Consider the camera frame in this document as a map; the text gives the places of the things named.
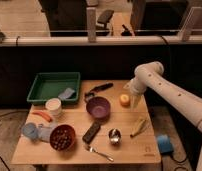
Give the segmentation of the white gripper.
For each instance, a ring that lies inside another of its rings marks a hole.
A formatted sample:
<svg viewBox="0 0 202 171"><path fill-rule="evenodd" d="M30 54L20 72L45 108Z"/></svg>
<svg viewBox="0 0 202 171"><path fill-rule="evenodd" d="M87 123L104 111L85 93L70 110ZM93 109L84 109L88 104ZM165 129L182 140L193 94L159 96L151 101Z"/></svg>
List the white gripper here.
<svg viewBox="0 0 202 171"><path fill-rule="evenodd" d="M142 95L147 89L147 86L143 84L137 77L134 77L124 85L124 88L132 94L130 96L130 106L132 109L134 109L140 102Z"/></svg>

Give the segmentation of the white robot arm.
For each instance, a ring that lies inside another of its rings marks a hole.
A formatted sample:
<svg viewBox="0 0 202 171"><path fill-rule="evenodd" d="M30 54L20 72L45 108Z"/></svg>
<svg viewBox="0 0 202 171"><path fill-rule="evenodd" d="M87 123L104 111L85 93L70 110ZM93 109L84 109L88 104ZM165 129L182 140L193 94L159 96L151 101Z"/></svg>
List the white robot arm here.
<svg viewBox="0 0 202 171"><path fill-rule="evenodd" d="M162 77L163 72L164 67L158 61L138 65L124 88L132 96L141 96L151 88L202 133L202 98L167 81ZM202 146L196 171L202 171Z"/></svg>

